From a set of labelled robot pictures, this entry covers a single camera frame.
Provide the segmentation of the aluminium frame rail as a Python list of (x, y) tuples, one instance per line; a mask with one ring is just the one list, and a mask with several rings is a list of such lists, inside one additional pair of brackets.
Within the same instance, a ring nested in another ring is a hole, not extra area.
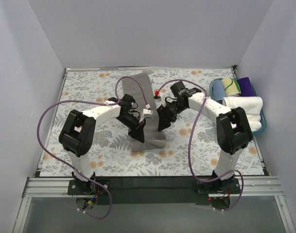
[[(203, 186), (191, 176), (165, 177), (102, 177), (100, 183), (111, 194), (114, 191), (195, 191), (198, 194), (208, 194), (211, 197), (222, 195), (222, 192), (203, 189)], [(243, 188), (244, 196), (283, 196), (280, 181), (274, 176), (244, 176), (243, 181), (235, 181), (226, 191), (232, 197)], [(63, 197), (90, 196), (94, 192), (79, 190), (72, 178), (28, 178), (23, 195), (28, 197)]]

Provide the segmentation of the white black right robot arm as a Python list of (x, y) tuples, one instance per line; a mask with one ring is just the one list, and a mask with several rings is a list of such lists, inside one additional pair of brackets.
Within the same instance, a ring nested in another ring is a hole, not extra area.
[(176, 122), (177, 116), (186, 109), (204, 115), (216, 125), (217, 142), (220, 156), (211, 179), (204, 180), (196, 177), (198, 189), (204, 192), (223, 193), (230, 190), (235, 180), (235, 167), (243, 150), (253, 139), (253, 134), (243, 108), (226, 107), (207, 96), (207, 92), (199, 85), (187, 88), (183, 79), (171, 81), (170, 90), (174, 97), (167, 101), (155, 92), (155, 99), (161, 100), (157, 109), (159, 116), (158, 131), (169, 128)]

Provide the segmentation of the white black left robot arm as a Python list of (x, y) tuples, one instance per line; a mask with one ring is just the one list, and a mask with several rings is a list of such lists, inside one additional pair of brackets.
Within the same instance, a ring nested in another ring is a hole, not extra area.
[(147, 108), (142, 113), (134, 116), (137, 103), (135, 99), (125, 94), (121, 100), (109, 98), (103, 105), (85, 110), (72, 110), (61, 130), (58, 141), (63, 149), (68, 152), (72, 166), (73, 181), (70, 183), (70, 193), (93, 194), (100, 187), (96, 185), (94, 169), (90, 164), (89, 150), (93, 144), (95, 129), (111, 119), (117, 119), (128, 128), (128, 135), (143, 143), (145, 114), (152, 111)]

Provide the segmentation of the white folded towel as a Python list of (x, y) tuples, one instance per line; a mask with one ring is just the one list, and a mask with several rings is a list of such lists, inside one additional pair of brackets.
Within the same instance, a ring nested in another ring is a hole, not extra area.
[(222, 104), (232, 109), (243, 108), (251, 131), (255, 132), (262, 127), (260, 114), (263, 100), (261, 97), (224, 97)]

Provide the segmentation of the yellow green rolled towel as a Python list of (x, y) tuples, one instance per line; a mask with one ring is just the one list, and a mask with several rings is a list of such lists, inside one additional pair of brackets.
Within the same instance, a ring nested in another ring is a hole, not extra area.
[(227, 97), (238, 97), (240, 95), (241, 90), (235, 79), (228, 77), (222, 79), (221, 82)]

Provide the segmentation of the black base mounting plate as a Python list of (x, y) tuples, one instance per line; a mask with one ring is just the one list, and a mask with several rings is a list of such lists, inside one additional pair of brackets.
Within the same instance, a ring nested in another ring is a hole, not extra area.
[(192, 176), (98, 177), (96, 182), (82, 184), (71, 179), (67, 194), (82, 198), (97, 195), (98, 205), (113, 204), (173, 204), (209, 205), (210, 197), (221, 198), (229, 206), (230, 197), (241, 191), (238, 179), (217, 187), (200, 183)]

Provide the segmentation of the blue rolled towel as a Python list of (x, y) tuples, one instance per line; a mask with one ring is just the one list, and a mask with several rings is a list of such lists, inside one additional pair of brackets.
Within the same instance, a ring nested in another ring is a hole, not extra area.
[(218, 103), (222, 103), (223, 98), (226, 97), (226, 92), (224, 90), (224, 86), (221, 80), (216, 80), (212, 84), (212, 92), (214, 96), (214, 100)]

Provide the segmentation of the grey terry towel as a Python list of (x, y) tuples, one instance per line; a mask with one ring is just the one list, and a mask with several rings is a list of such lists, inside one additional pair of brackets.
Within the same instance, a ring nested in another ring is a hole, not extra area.
[(132, 96), (138, 104), (137, 111), (140, 112), (140, 119), (143, 119), (143, 109), (150, 105), (153, 115), (146, 119), (143, 128), (144, 142), (132, 139), (132, 151), (145, 151), (159, 149), (166, 146), (166, 135), (158, 131), (159, 116), (154, 100), (151, 80), (147, 73), (127, 76), (122, 80), (122, 89), (124, 94)]

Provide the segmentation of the purple rolled towel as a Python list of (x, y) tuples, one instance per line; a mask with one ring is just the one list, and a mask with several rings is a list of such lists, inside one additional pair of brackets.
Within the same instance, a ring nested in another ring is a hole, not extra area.
[(248, 77), (240, 78), (237, 80), (237, 83), (240, 87), (241, 97), (255, 97), (256, 94), (254, 93), (252, 84), (250, 82), (250, 79)]

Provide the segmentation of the floral patterned table mat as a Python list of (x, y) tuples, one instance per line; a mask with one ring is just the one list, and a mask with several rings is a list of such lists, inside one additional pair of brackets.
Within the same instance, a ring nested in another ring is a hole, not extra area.
[[(55, 113), (48, 152), (39, 164), (41, 177), (69, 177), (70, 157), (58, 142), (68, 113), (94, 107), (115, 95), (122, 96), (119, 78), (139, 70), (69, 71), (61, 91), (62, 104)], [(166, 146), (155, 150), (132, 151), (127, 128), (113, 119), (96, 131), (90, 149), (90, 164), (97, 176), (184, 176), (210, 175), (217, 166), (220, 148), (215, 125), (205, 116), (186, 110), (165, 131)]]

